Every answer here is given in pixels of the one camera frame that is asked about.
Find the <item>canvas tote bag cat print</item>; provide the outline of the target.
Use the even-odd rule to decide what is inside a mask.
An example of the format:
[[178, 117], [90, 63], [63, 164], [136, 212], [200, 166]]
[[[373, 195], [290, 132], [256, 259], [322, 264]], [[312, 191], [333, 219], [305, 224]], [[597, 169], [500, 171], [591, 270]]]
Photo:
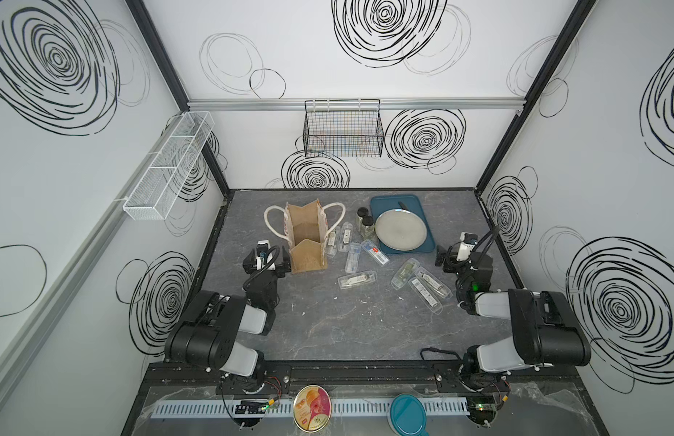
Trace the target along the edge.
[[[333, 225], [329, 225], [326, 211], [339, 208], [340, 216]], [[269, 214], [279, 211], [283, 215], [284, 230], [273, 228]], [[308, 205], [297, 206], [287, 203], [285, 207], [270, 205], [264, 210], [264, 223], [277, 237], [289, 245], [292, 273], [309, 273], [326, 270], [328, 267], [326, 246], [329, 236], [340, 226], [346, 215], [343, 203], [335, 202], [322, 205], [319, 200]]]

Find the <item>clear compass case green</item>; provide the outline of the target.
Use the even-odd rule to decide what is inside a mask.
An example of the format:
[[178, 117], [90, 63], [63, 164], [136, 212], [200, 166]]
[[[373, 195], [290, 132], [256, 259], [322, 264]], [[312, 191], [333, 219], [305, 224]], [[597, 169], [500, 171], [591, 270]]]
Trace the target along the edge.
[[420, 266], [421, 264], [418, 260], [409, 258], [397, 270], [393, 278], [391, 278], [391, 287], [393, 287], [394, 290], [402, 289]]

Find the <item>clear compass set case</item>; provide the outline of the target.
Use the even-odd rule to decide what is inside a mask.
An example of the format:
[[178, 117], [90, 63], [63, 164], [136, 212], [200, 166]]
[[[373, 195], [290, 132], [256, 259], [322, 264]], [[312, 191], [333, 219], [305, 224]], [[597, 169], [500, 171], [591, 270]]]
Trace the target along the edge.
[[356, 274], [359, 269], [359, 260], [362, 252], [362, 247], [359, 243], [350, 243], [346, 258], [344, 272], [347, 274]]

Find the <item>clear compass case red label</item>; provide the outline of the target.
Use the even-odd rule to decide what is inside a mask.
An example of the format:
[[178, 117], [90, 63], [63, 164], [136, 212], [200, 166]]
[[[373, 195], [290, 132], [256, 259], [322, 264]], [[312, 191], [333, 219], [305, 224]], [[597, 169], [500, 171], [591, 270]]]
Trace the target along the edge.
[[378, 246], [370, 239], [367, 239], [361, 243], [362, 250], [369, 254], [373, 260], [378, 263], [380, 266], [387, 265], [390, 259], [384, 254]]

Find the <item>clear compass case horizontal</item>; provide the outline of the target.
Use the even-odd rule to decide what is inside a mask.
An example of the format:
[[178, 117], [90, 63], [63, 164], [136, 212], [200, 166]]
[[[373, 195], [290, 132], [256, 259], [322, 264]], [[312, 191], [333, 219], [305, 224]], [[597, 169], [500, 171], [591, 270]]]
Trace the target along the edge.
[[375, 283], [376, 281], [377, 281], [377, 273], [375, 271], [366, 271], [339, 277], [337, 283], [341, 290], [349, 290], [369, 285], [371, 283]]

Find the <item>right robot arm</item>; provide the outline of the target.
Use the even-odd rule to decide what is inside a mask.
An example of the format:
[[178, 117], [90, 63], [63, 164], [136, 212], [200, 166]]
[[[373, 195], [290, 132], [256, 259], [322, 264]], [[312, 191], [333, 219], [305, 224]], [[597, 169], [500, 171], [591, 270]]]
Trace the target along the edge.
[[497, 235], [463, 233], [458, 243], [437, 246], [435, 265], [456, 276], [458, 305], [469, 315], [506, 320], [511, 335], [495, 343], [473, 345], [460, 358], [464, 380], [546, 367], [584, 367], [591, 346], [577, 316], [561, 292], [491, 289], [493, 259], [488, 254]]

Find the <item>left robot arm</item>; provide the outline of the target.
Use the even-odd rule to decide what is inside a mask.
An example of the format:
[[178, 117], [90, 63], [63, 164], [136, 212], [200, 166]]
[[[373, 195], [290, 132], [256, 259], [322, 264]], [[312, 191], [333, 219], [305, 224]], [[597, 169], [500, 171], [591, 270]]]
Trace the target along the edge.
[[280, 303], [278, 282], [291, 272], [282, 245], [260, 241], [243, 261], [248, 275], [240, 295], [201, 291], [166, 339], [167, 363], [219, 370], [253, 383], [264, 381], [264, 355], [237, 341], [238, 334], [266, 336]]

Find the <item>grey round plate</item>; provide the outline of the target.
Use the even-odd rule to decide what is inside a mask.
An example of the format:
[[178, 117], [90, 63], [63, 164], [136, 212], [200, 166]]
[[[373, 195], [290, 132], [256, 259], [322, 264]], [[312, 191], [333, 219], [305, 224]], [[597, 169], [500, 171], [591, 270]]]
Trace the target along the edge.
[[418, 249], [425, 243], [428, 235], [422, 218], [403, 209], [382, 213], [375, 222], [375, 232], [381, 243], [402, 252]]

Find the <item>glass jar black lid front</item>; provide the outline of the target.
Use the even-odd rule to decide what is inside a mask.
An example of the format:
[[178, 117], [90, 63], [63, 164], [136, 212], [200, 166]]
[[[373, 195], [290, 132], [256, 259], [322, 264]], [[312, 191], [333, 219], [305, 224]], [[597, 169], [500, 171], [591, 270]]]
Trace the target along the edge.
[[370, 215], [362, 218], [362, 237], [364, 239], [371, 239], [375, 236], [375, 221]]

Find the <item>glass jar black lid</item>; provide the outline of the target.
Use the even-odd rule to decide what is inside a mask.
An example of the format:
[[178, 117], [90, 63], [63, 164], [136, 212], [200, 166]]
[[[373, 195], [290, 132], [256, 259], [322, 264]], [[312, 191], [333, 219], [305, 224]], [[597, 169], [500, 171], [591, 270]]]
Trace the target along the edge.
[[362, 218], [362, 237], [364, 239], [371, 239], [375, 236], [375, 221], [370, 215]]
[[360, 208], [357, 210], [357, 223], [358, 223], [359, 225], [361, 225], [361, 224], [362, 224], [362, 220], [363, 220], [364, 218], [366, 218], [366, 216], [368, 216], [368, 215], [369, 215], [369, 209], [368, 209], [367, 207], [360, 207]]

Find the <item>teal plastic tray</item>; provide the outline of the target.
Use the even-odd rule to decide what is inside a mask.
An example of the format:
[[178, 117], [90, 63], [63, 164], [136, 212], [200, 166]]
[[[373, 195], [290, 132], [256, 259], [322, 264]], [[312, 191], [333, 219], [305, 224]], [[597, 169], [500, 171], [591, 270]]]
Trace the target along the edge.
[[386, 254], [427, 254], [435, 249], [421, 201], [414, 194], [380, 195], [370, 201], [375, 232]]

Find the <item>glass jar black lid back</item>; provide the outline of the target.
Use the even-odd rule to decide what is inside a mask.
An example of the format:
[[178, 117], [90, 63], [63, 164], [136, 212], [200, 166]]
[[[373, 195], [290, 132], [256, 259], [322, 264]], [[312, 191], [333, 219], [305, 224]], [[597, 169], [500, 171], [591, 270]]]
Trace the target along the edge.
[[368, 209], [367, 207], [360, 207], [360, 208], [357, 210], [357, 223], [358, 223], [359, 225], [361, 225], [361, 224], [362, 224], [362, 220], [363, 220], [364, 218], [366, 218], [366, 216], [368, 216], [368, 215], [369, 215], [369, 209]]

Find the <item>round pink yellow lid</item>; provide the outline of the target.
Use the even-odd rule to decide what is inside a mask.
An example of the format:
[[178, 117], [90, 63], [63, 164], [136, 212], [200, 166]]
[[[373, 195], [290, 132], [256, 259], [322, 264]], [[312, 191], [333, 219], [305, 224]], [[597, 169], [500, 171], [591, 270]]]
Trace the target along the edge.
[[293, 400], [293, 420], [303, 432], [320, 432], [332, 417], [332, 399], [324, 387], [308, 385]]

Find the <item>teal round lid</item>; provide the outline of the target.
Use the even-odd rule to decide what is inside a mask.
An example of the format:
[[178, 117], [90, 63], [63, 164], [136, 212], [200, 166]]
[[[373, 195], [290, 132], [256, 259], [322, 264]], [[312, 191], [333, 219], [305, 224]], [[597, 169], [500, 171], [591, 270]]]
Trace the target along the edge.
[[401, 394], [391, 402], [387, 415], [391, 430], [400, 436], [427, 436], [427, 415], [423, 404], [411, 394]]

